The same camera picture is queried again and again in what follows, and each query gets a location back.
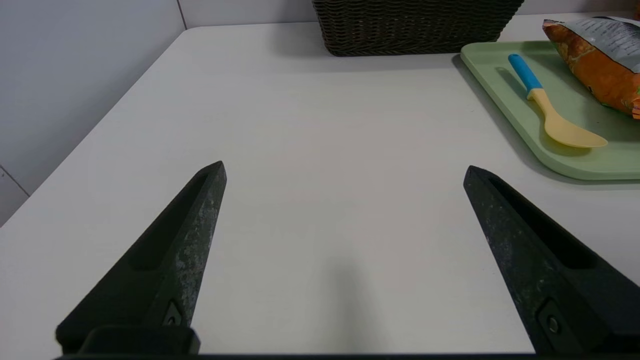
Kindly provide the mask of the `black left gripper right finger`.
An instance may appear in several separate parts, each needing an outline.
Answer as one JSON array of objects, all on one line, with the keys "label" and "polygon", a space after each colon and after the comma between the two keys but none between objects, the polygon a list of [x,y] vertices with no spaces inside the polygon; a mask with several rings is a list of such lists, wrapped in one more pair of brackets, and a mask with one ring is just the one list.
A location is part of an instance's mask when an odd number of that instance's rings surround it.
[{"label": "black left gripper right finger", "polygon": [[637,356],[640,289],[498,175],[464,191],[535,353]]}]

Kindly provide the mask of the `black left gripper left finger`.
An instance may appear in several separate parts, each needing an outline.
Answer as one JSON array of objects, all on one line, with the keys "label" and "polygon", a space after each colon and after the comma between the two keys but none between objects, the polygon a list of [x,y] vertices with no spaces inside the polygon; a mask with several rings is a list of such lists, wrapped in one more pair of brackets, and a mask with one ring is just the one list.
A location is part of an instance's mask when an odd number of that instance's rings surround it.
[{"label": "black left gripper left finger", "polygon": [[185,356],[226,190],[203,167],[55,329],[64,356]]}]

